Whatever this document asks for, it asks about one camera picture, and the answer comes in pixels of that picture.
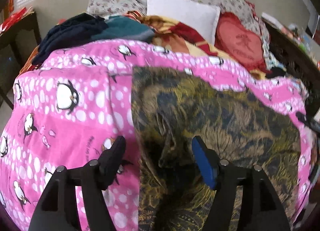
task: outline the white cushion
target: white cushion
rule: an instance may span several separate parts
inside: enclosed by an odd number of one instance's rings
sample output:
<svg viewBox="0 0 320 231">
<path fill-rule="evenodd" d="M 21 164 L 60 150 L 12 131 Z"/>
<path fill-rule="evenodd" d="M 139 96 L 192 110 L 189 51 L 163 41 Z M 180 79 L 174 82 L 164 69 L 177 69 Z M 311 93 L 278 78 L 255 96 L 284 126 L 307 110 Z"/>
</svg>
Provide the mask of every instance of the white cushion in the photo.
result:
<svg viewBox="0 0 320 231">
<path fill-rule="evenodd" d="M 214 44 L 220 8 L 191 0 L 147 0 L 147 15 L 176 19 L 194 28 L 206 41 Z"/>
</svg>

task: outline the penguin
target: penguin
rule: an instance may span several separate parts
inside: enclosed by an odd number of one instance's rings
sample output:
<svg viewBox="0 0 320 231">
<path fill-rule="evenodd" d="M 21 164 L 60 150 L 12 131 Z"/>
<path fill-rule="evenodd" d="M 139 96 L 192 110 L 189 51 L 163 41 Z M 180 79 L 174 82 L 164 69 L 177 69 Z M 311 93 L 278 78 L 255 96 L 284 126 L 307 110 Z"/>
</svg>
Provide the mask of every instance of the penguin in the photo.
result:
<svg viewBox="0 0 320 231">
<path fill-rule="evenodd" d="M 23 143 L 26 136 L 30 135 L 33 131 L 38 131 L 38 129 L 34 126 L 34 118 L 32 113 L 28 113 L 25 121 L 24 121 L 24 138 Z"/>
<path fill-rule="evenodd" d="M 97 64 L 94 62 L 92 57 L 85 57 L 81 59 L 81 63 L 87 66 L 96 66 Z"/>
<path fill-rule="evenodd" d="M 244 83 L 242 80 L 240 80 L 240 79 L 238 79 L 238 84 L 239 84 L 239 86 L 241 86 L 241 87 L 245 87 L 245 83 Z"/>
<path fill-rule="evenodd" d="M 53 173 L 51 173 L 50 171 L 48 171 L 47 168 L 44 168 L 44 182 L 47 185 L 49 180 L 51 179 Z"/>
<path fill-rule="evenodd" d="M 268 93 L 263 93 L 263 96 L 265 97 L 265 98 L 267 98 L 269 101 L 271 101 L 272 100 L 272 96 L 270 95 L 270 94 L 268 94 Z"/>
<path fill-rule="evenodd" d="M 292 88 L 291 86 L 288 86 L 288 90 L 289 90 L 289 92 L 290 92 L 291 94 L 294 94 L 294 90 L 293 90 L 293 88 Z"/>
<path fill-rule="evenodd" d="M 18 181 L 16 181 L 16 180 L 13 182 L 13 189 L 14 189 L 14 192 L 15 192 L 15 194 L 16 194 L 19 202 L 20 202 L 21 208 L 22 208 L 22 210 L 24 211 L 23 206 L 25 206 L 25 205 L 27 204 L 27 202 L 28 202 L 29 204 L 31 204 L 31 203 L 30 203 L 30 200 L 27 199 L 27 197 L 26 197 L 25 194 L 24 194 L 24 191 L 23 191 L 22 188 L 20 187 L 20 184 L 19 184 Z"/>
<path fill-rule="evenodd" d="M 57 108 L 61 110 L 69 110 L 68 114 L 70 114 L 79 104 L 79 94 L 73 87 L 70 80 L 68 80 L 68 83 L 69 84 L 58 82 Z"/>
<path fill-rule="evenodd" d="M 4 198 L 3 198 L 3 195 L 2 195 L 1 190 L 0 190 L 0 202 L 1 202 L 1 204 L 3 205 L 4 208 L 7 207 L 7 205 L 6 205 L 5 201 L 4 201 Z"/>
<path fill-rule="evenodd" d="M 184 72 L 185 72 L 186 74 L 188 74 L 188 75 L 193 76 L 192 70 L 189 69 L 189 68 L 185 68 L 185 69 L 184 69 Z"/>
<path fill-rule="evenodd" d="M 119 169 L 118 169 L 118 171 L 117 171 L 117 174 L 122 174 L 122 173 L 124 172 L 124 166 L 126 166 L 126 165 L 133 165 L 133 163 L 131 163 L 131 162 L 127 161 L 127 160 L 122 160 L 122 161 L 121 161 L 121 164 L 120 164 L 120 166 L 119 166 Z M 118 185 L 120 185 L 120 184 L 119 184 L 119 180 L 118 180 L 118 178 L 117 178 L 117 175 L 115 176 L 115 182 L 116 182 Z"/>
<path fill-rule="evenodd" d="M 2 140 L 1 140 L 0 154 L 1 154 L 1 157 L 4 157 L 5 155 L 8 154 L 8 140 L 4 136 L 2 137 Z"/>
<path fill-rule="evenodd" d="M 271 79 L 271 83 L 273 84 L 273 85 L 279 85 L 279 79 Z"/>
<path fill-rule="evenodd" d="M 161 46 L 153 46 L 152 50 L 156 53 L 169 54 L 169 50 Z"/>
<path fill-rule="evenodd" d="M 292 111 L 292 106 L 289 103 L 286 103 L 285 107 L 289 113 Z"/>
<path fill-rule="evenodd" d="M 210 57 L 209 56 L 209 61 L 213 65 L 219 65 L 222 66 L 224 64 L 224 60 L 220 57 Z"/>
<path fill-rule="evenodd" d="M 102 145 L 102 151 L 108 150 L 111 148 L 111 146 L 113 145 L 115 139 L 114 138 L 106 138 L 103 142 Z M 117 174 L 122 174 L 124 172 L 124 166 L 126 165 L 133 165 L 133 163 L 127 161 L 127 160 L 122 160 L 121 164 L 119 166 L 119 169 L 117 171 Z M 119 185 L 119 181 L 117 179 L 117 176 L 115 176 L 115 182 Z"/>
<path fill-rule="evenodd" d="M 22 90 L 21 90 L 21 86 L 20 83 L 18 81 L 18 83 L 14 84 L 15 90 L 16 90 L 16 95 L 17 95 L 17 101 L 21 102 L 21 98 L 22 98 Z"/>
<path fill-rule="evenodd" d="M 301 165 L 304 166 L 306 164 L 306 158 L 302 156 L 300 162 L 301 162 Z"/>
<path fill-rule="evenodd" d="M 118 47 L 118 51 L 121 54 L 123 54 L 124 60 L 126 60 L 126 61 L 127 61 L 127 59 L 125 58 L 126 56 L 131 56 L 131 55 L 137 56 L 135 53 L 131 52 L 131 50 L 126 45 L 120 45 Z"/>
<path fill-rule="evenodd" d="M 112 80 L 117 84 L 116 76 L 130 76 L 131 74 L 128 74 L 126 72 L 119 72 L 119 73 L 109 73 L 109 76 L 112 78 Z"/>
</svg>

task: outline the white polka dots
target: white polka dots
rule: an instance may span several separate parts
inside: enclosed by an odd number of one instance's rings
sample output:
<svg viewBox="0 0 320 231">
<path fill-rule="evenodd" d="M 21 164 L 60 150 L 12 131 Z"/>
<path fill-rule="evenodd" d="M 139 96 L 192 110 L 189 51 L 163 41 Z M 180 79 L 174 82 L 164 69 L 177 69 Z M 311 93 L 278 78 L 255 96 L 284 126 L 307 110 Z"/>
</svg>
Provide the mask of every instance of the white polka dots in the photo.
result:
<svg viewBox="0 0 320 231">
<path fill-rule="evenodd" d="M 135 223 L 136 225 L 138 224 L 138 215 L 139 215 L 139 211 L 135 210 L 132 213 L 132 222 Z"/>
<path fill-rule="evenodd" d="M 127 112 L 127 120 L 128 120 L 128 123 L 133 126 L 133 120 L 132 120 L 132 112 L 131 112 L 131 108 L 128 110 Z"/>
<path fill-rule="evenodd" d="M 108 69 L 109 69 L 110 71 L 113 71 L 113 70 L 115 69 L 114 63 L 110 62 L 110 63 L 108 64 Z"/>
<path fill-rule="evenodd" d="M 45 79 L 42 79 L 41 82 L 40 82 L 40 86 L 43 87 L 44 83 L 45 83 Z"/>
<path fill-rule="evenodd" d="M 104 107 L 104 102 L 105 102 L 104 92 L 100 91 L 96 96 L 96 104 L 98 105 L 98 107 L 102 108 Z"/>
<path fill-rule="evenodd" d="M 116 124 L 118 125 L 119 129 L 122 130 L 124 127 L 124 122 L 121 114 L 114 112 L 114 116 L 115 116 Z"/>
<path fill-rule="evenodd" d="M 16 159 L 16 150 L 12 151 L 12 160 L 14 161 Z"/>
<path fill-rule="evenodd" d="M 92 87 L 97 87 L 98 85 L 99 85 L 99 82 L 95 79 L 90 82 L 90 86 Z"/>
<path fill-rule="evenodd" d="M 121 195 L 119 196 L 119 200 L 120 200 L 120 202 L 122 202 L 122 203 L 126 203 L 126 202 L 127 202 L 127 196 L 124 195 L 124 194 L 121 194 Z"/>
<path fill-rule="evenodd" d="M 78 111 L 76 112 L 76 117 L 77 117 L 77 119 L 78 119 L 79 121 L 84 122 L 85 119 L 86 119 L 86 114 L 85 114 L 84 111 L 78 110 Z"/>
<path fill-rule="evenodd" d="M 44 95 L 44 91 L 43 90 L 40 91 L 40 102 L 41 103 L 45 102 L 45 95 Z"/>
<path fill-rule="evenodd" d="M 17 219 L 18 218 L 17 212 L 15 210 L 13 210 L 12 213 L 13 213 L 13 216 Z"/>
<path fill-rule="evenodd" d="M 107 189 L 104 193 L 104 200 L 106 202 L 107 207 L 111 207 L 113 206 L 113 204 L 116 201 L 115 195 L 109 190 Z"/>
<path fill-rule="evenodd" d="M 27 176 L 26 169 L 23 168 L 22 165 L 19 167 L 19 176 L 20 176 L 22 179 L 25 179 L 26 176 Z"/>
<path fill-rule="evenodd" d="M 33 178 L 33 173 L 32 173 L 32 169 L 31 169 L 30 165 L 28 165 L 28 168 L 27 168 L 27 176 L 29 179 Z"/>
<path fill-rule="evenodd" d="M 32 188 L 33 188 L 33 190 L 34 190 L 35 192 L 38 192 L 38 187 L 37 187 L 36 183 L 33 183 L 33 184 L 32 184 Z"/>
<path fill-rule="evenodd" d="M 92 91 L 89 91 L 89 93 L 88 93 L 88 98 L 89 98 L 90 101 L 93 101 L 93 99 L 94 99 L 94 93 L 93 93 Z"/>
<path fill-rule="evenodd" d="M 133 199 L 133 203 L 134 203 L 136 206 L 139 206 L 139 195 L 136 196 L 136 197 Z"/>
<path fill-rule="evenodd" d="M 125 68 L 125 64 L 120 61 L 117 61 L 116 64 L 118 68 Z"/>
<path fill-rule="evenodd" d="M 33 166 L 35 167 L 36 173 L 40 171 L 40 160 L 38 157 L 35 158 Z"/>
<path fill-rule="evenodd" d="M 108 115 L 107 115 L 107 124 L 108 124 L 108 125 L 113 124 L 113 118 L 112 118 L 112 115 L 111 115 L 111 114 L 108 114 Z"/>
<path fill-rule="evenodd" d="M 89 117 L 90 117 L 90 119 L 94 120 L 96 115 L 94 114 L 94 112 L 90 112 Z"/>
<path fill-rule="evenodd" d="M 52 89 L 52 87 L 53 87 L 53 79 L 50 78 L 50 79 L 47 81 L 47 83 L 46 83 L 46 85 L 45 85 L 45 88 L 47 89 L 47 91 L 50 91 L 50 90 Z"/>
<path fill-rule="evenodd" d="M 103 112 L 100 112 L 99 115 L 98 115 L 98 121 L 100 124 L 103 124 L 104 123 L 104 113 Z"/>
<path fill-rule="evenodd" d="M 30 84 L 29 84 L 29 89 L 30 89 L 30 91 L 33 91 L 34 86 L 35 86 L 35 80 L 34 80 L 34 79 L 31 79 Z"/>
<path fill-rule="evenodd" d="M 39 107 L 39 97 L 38 97 L 38 95 L 35 95 L 35 96 L 33 97 L 33 104 L 34 104 L 34 107 L 35 107 L 35 108 L 38 108 L 38 107 Z"/>
<path fill-rule="evenodd" d="M 20 211 L 18 212 L 18 216 L 21 221 L 24 221 L 24 215 Z"/>
<path fill-rule="evenodd" d="M 17 160 L 21 158 L 21 148 L 18 146 L 17 148 Z"/>
<path fill-rule="evenodd" d="M 124 228 L 127 225 L 127 217 L 121 212 L 117 212 L 114 216 L 114 224 L 119 228 Z"/>
<path fill-rule="evenodd" d="M 119 101 L 123 99 L 123 93 L 121 91 L 116 92 L 116 99 L 118 99 Z"/>
</svg>

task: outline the folded clothes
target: folded clothes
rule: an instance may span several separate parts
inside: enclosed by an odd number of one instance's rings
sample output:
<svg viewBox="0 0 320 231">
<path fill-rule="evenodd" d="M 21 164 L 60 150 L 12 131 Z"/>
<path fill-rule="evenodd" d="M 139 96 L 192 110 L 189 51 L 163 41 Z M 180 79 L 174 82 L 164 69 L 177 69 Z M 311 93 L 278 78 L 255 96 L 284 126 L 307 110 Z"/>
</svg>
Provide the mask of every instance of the folded clothes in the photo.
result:
<svg viewBox="0 0 320 231">
<path fill-rule="evenodd" d="M 40 43 L 38 54 L 32 60 L 33 65 L 44 62 L 52 51 L 71 48 L 91 42 L 91 36 L 101 33 L 108 25 L 101 17 L 82 13 L 54 26 Z"/>
<path fill-rule="evenodd" d="M 155 33 L 150 27 L 125 16 L 113 16 L 106 20 L 108 28 L 101 33 L 91 36 L 91 40 L 99 39 L 132 39 L 147 43 L 152 41 Z"/>
</svg>

